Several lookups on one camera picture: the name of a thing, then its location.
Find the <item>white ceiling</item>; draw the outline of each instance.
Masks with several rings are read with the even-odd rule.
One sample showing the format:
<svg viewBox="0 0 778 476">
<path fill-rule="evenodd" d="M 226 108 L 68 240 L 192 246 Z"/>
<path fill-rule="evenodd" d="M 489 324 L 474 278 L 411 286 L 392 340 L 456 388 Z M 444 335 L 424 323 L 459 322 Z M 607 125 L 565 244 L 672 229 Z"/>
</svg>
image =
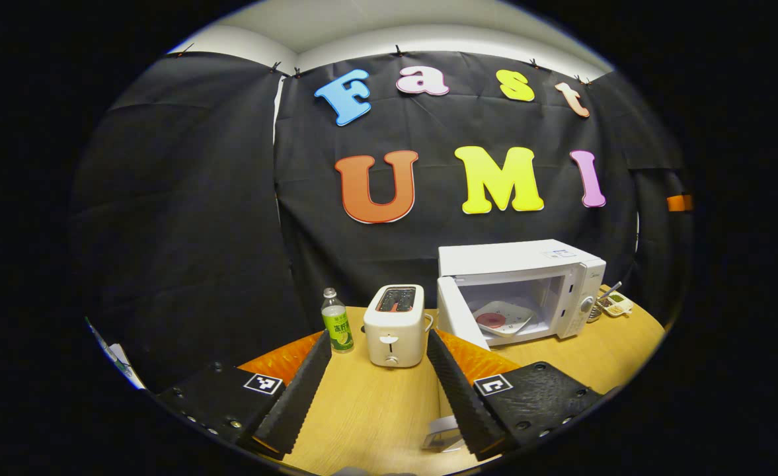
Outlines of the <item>white ceiling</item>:
<svg viewBox="0 0 778 476">
<path fill-rule="evenodd" d="M 585 45 L 500 0 L 265 0 L 220 19 L 275 40 L 296 54 L 371 30 L 414 24 L 461 24 L 524 36 L 603 67 Z"/>
</svg>

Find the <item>microwave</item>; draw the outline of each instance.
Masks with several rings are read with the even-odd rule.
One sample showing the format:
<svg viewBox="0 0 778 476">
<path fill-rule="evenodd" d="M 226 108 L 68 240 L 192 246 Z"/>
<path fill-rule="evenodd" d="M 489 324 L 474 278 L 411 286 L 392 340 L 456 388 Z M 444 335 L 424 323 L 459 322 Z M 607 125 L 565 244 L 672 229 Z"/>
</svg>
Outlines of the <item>microwave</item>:
<svg viewBox="0 0 778 476">
<path fill-rule="evenodd" d="M 439 247 L 441 331 L 486 350 L 579 334 L 606 261 L 561 241 Z"/>
</svg>

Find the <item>toaster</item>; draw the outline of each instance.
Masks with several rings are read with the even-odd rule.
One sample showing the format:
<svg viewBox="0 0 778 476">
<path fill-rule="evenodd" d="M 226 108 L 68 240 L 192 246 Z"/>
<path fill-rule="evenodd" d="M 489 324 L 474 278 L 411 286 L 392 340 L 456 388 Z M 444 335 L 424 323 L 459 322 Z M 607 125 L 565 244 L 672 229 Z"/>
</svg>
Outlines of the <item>toaster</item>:
<svg viewBox="0 0 778 476">
<path fill-rule="evenodd" d="M 424 317 L 429 324 L 424 326 Z M 424 314 L 424 290 L 418 284 L 389 284 L 377 292 L 365 315 L 368 358 L 381 367 L 413 367 L 424 356 L 425 334 L 433 317 Z"/>
</svg>

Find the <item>pink letter i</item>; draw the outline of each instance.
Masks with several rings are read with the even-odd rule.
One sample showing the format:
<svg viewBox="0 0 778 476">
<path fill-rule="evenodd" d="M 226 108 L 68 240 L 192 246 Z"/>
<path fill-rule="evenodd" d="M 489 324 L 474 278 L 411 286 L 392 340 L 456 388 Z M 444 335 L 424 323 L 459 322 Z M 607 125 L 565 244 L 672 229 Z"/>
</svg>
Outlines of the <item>pink letter i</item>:
<svg viewBox="0 0 778 476">
<path fill-rule="evenodd" d="M 582 175 L 582 189 L 585 190 L 582 204 L 589 208 L 606 205 L 606 197 L 600 193 L 598 175 L 594 171 L 594 154 L 590 151 L 571 151 L 570 158 L 574 159 Z"/>
</svg>

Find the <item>bottle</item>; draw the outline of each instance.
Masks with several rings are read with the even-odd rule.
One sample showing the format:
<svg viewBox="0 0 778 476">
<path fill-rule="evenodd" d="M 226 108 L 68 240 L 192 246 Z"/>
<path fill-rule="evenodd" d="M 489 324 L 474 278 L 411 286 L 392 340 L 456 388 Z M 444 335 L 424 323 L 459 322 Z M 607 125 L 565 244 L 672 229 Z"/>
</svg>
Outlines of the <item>bottle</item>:
<svg viewBox="0 0 778 476">
<path fill-rule="evenodd" d="M 347 309 L 335 294 L 335 289 L 325 289 L 325 303 L 321 305 L 321 317 L 331 334 L 331 344 L 337 353 L 353 350 L 353 332 L 347 323 Z"/>
</svg>

